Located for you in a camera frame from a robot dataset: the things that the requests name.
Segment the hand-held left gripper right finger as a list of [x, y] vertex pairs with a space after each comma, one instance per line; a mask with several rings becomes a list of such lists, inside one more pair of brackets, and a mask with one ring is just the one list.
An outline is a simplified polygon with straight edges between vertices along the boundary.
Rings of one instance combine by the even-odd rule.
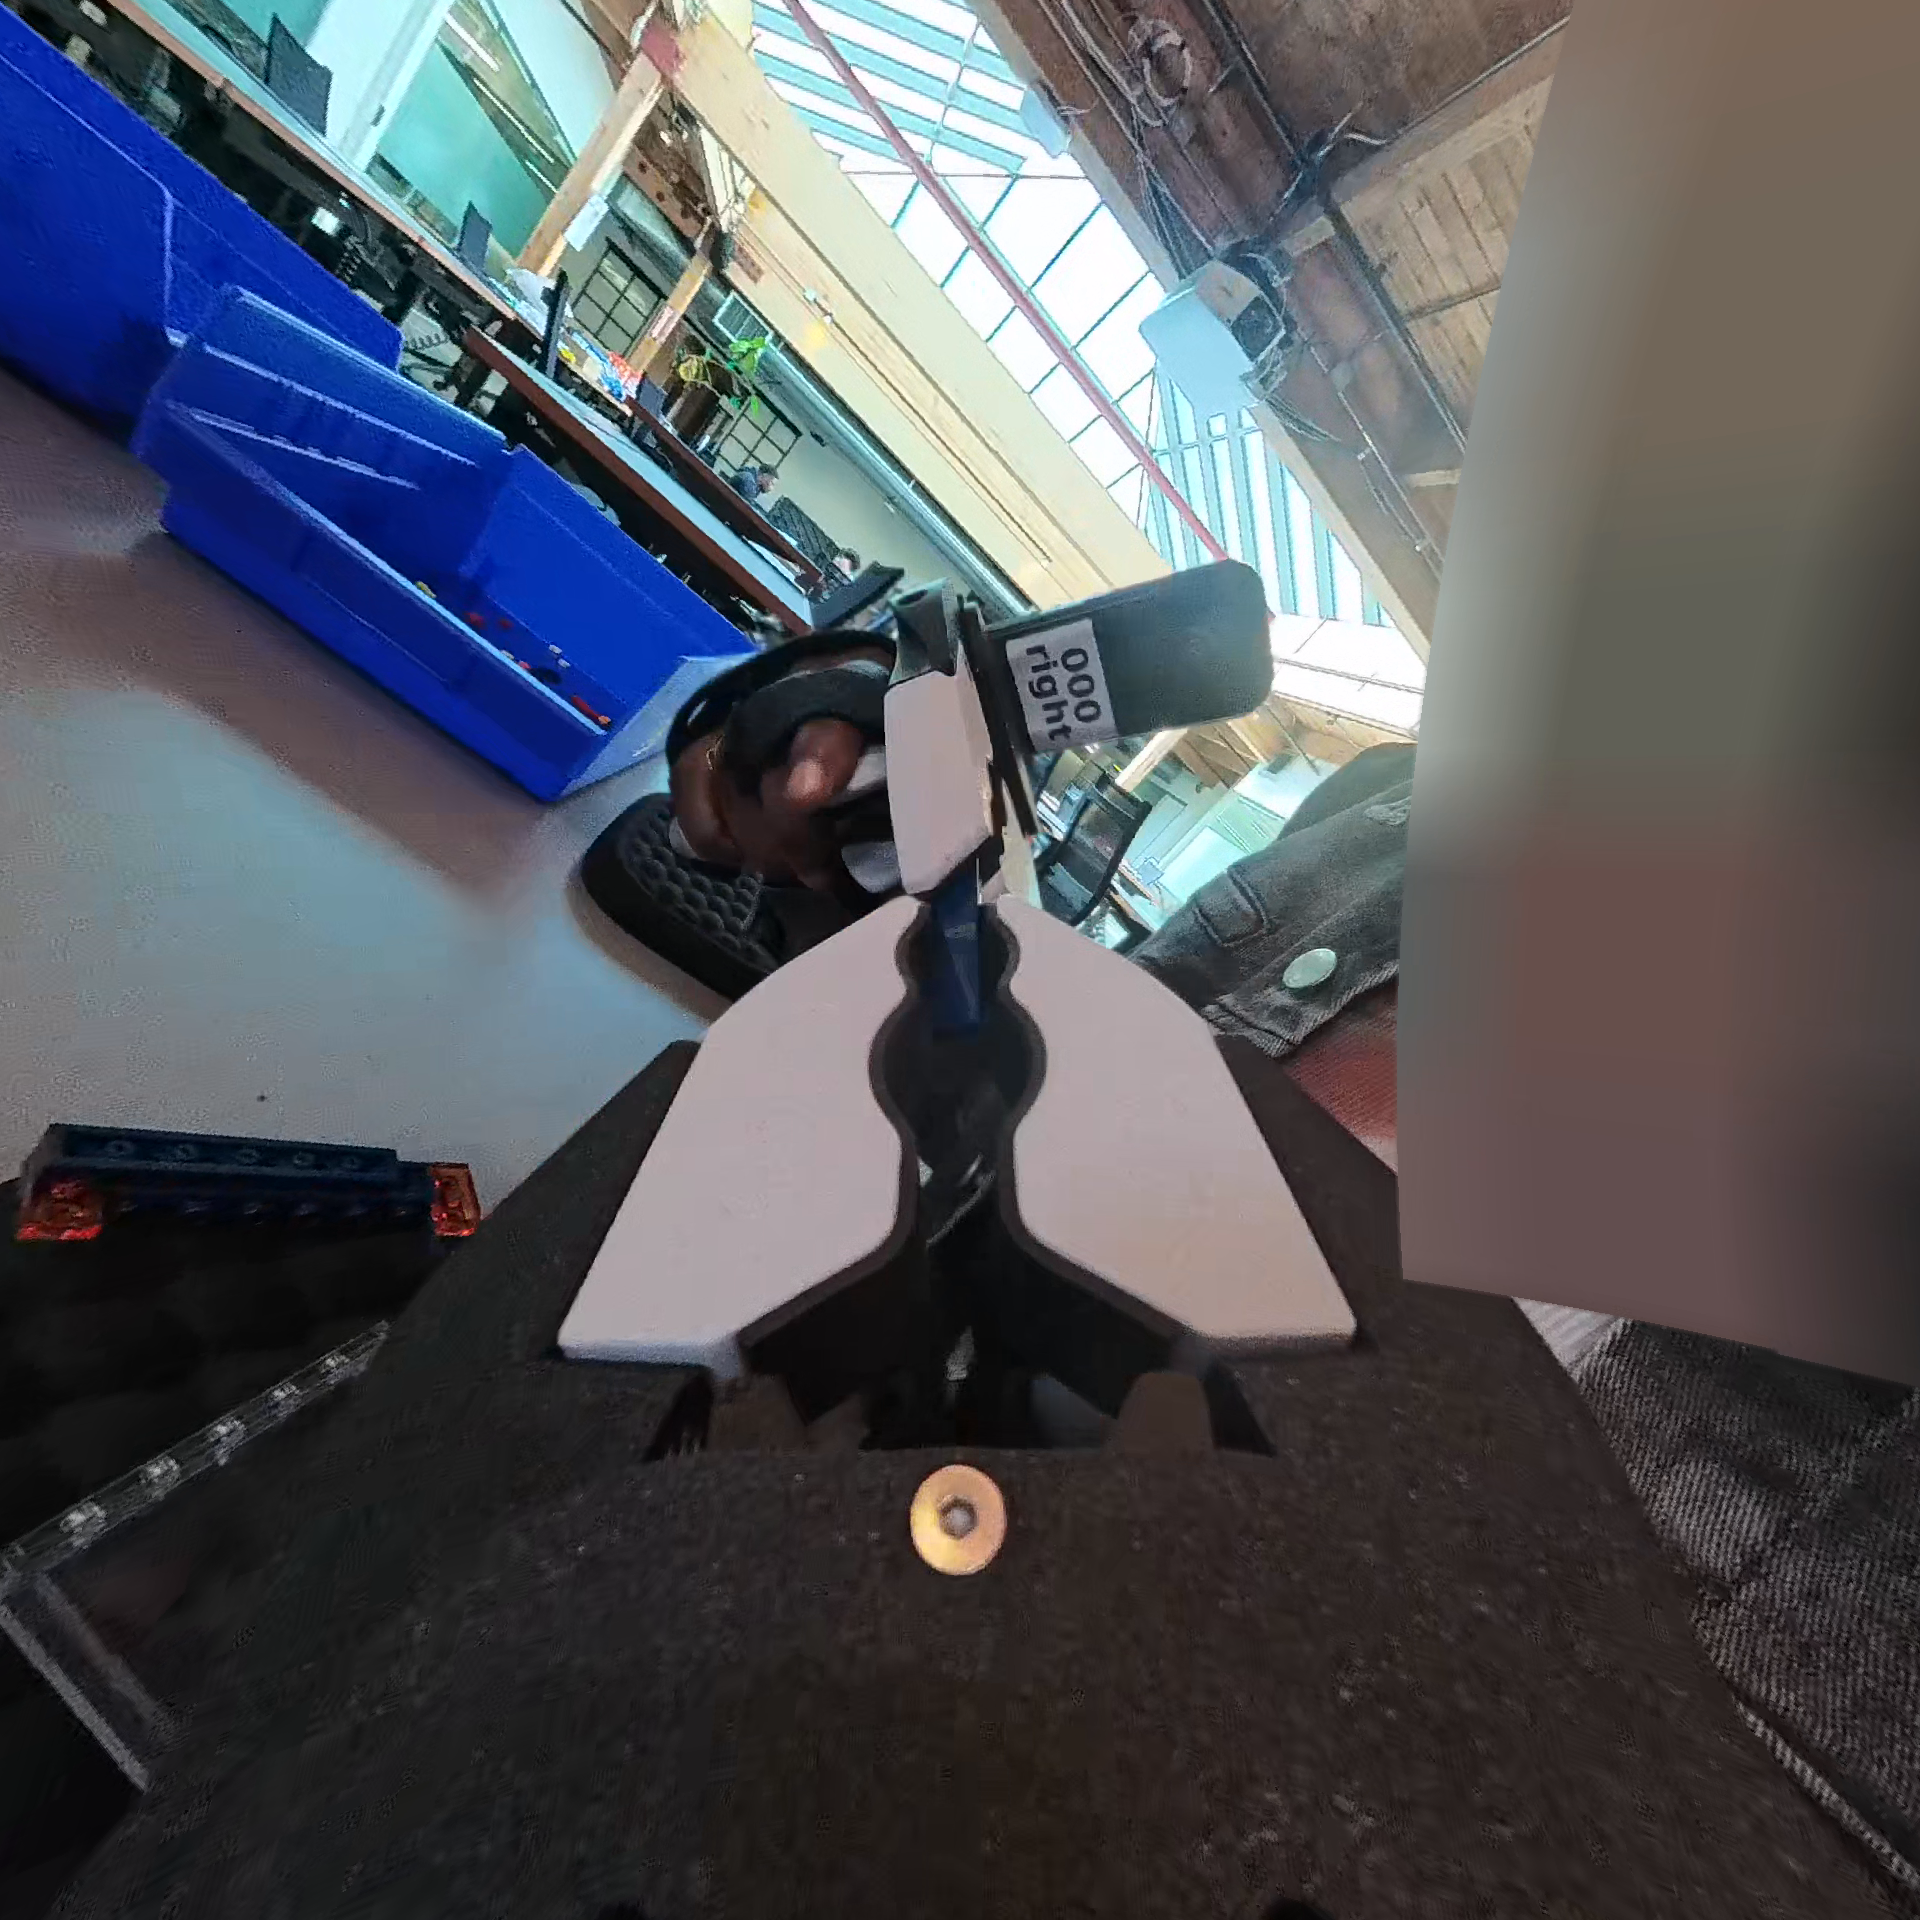
[[1012, 1123], [1015, 1226], [1200, 1353], [1345, 1350], [1359, 1326], [1213, 1027], [1023, 900], [1002, 980], [1038, 1042]]

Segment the blue plastic bins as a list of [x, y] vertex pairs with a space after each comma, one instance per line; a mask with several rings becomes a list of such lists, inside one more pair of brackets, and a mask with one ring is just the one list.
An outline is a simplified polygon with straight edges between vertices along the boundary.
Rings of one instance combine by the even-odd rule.
[[818, 574], [667, 425], [591, 396], [512, 280], [560, 180], [498, 4], [103, 4], [128, 101], [399, 327], [444, 331], [436, 392], [572, 471], [749, 630], [804, 632]]

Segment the person's right hand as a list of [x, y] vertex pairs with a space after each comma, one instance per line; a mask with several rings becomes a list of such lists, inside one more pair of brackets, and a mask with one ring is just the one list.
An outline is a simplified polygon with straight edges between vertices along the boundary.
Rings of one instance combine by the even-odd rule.
[[870, 748], [868, 736], [836, 719], [813, 719], [784, 757], [749, 784], [728, 772], [722, 748], [722, 733], [689, 733], [670, 745], [677, 850], [716, 872], [803, 888], [849, 910], [870, 909], [874, 894], [853, 877], [844, 829], [835, 818]]

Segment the white ceiling-mounted box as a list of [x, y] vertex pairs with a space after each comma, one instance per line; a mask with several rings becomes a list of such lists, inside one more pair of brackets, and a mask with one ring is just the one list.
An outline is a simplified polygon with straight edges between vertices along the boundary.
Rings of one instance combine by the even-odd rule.
[[1188, 401], [1197, 421], [1234, 421], [1252, 401], [1257, 357], [1237, 339], [1234, 322], [1257, 296], [1244, 273], [1211, 261], [1139, 321], [1156, 373]]

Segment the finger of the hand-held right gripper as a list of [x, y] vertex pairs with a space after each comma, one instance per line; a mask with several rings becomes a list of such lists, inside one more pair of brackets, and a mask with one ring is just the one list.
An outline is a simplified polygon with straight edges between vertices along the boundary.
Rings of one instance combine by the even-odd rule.
[[1001, 900], [1006, 877], [995, 751], [968, 672], [924, 672], [891, 685], [883, 748], [903, 890], [930, 900], [955, 879], [971, 879], [981, 900]]

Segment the thin blue brick strip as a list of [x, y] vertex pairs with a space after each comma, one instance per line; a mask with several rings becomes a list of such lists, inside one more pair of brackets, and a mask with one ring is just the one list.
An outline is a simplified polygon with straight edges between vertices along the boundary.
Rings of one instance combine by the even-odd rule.
[[930, 1028], [972, 1042], [986, 1018], [985, 927], [989, 910], [972, 866], [944, 879], [924, 900], [924, 1001]]

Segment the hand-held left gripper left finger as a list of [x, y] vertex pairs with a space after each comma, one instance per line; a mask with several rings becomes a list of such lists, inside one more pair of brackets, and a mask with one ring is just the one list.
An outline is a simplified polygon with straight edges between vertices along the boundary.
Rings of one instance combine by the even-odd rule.
[[710, 1027], [565, 1314], [566, 1360], [742, 1375], [905, 1249], [915, 1171], [877, 1063], [920, 925], [891, 900]]

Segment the blue brick bar orange ends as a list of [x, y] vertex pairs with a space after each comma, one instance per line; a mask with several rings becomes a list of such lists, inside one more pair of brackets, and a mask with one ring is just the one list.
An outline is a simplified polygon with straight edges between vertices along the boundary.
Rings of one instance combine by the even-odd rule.
[[17, 1178], [19, 1242], [83, 1245], [114, 1228], [474, 1237], [467, 1165], [386, 1146], [59, 1123]]

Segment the small black cushioned pad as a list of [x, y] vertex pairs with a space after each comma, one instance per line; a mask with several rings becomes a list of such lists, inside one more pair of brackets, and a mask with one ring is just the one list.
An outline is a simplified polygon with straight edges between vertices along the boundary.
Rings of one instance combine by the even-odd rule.
[[787, 931], [760, 880], [681, 853], [677, 825], [668, 794], [639, 799], [585, 853], [583, 890], [617, 933], [739, 1001], [784, 967]]

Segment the scattered small colourful bricks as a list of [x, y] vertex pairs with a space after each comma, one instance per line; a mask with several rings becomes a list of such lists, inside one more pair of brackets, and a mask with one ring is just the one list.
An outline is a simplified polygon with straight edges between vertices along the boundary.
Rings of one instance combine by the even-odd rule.
[[517, 692], [546, 692], [597, 736], [613, 735], [617, 694], [602, 661], [604, 638], [592, 629], [537, 618], [452, 574], [412, 577], [409, 584], [460, 627], [493, 680], [504, 680]]

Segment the green potted plant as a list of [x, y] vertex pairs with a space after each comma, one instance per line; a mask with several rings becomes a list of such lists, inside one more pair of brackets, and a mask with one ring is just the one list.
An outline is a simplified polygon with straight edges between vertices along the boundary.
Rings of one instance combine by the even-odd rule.
[[771, 332], [751, 332], [719, 347], [682, 348], [674, 358], [674, 379], [686, 396], [704, 394], [707, 413], [692, 426], [679, 428], [695, 447], [719, 445], [737, 421], [762, 419], [760, 368], [776, 340]]

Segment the clear plastic brick panel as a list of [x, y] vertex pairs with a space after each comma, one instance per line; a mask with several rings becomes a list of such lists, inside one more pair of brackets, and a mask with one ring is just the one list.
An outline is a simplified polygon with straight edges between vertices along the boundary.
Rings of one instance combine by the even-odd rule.
[[273, 1516], [257, 1481], [276, 1479], [283, 1438], [352, 1390], [391, 1332], [375, 1321], [5, 1548], [5, 1643], [135, 1794], [180, 1741], [203, 1614]]

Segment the large black cushioned pad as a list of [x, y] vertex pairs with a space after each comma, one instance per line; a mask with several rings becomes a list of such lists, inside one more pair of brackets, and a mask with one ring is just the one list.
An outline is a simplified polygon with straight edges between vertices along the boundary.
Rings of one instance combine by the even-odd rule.
[[[5, 1183], [7, 1544], [391, 1325], [449, 1255], [428, 1230], [248, 1223], [23, 1242], [17, 1191]], [[173, 1722], [199, 1713], [231, 1621], [297, 1518], [276, 1476], [305, 1424], [246, 1445], [55, 1577]], [[45, 1917], [136, 1794], [14, 1644], [3, 1689], [5, 1917]]]

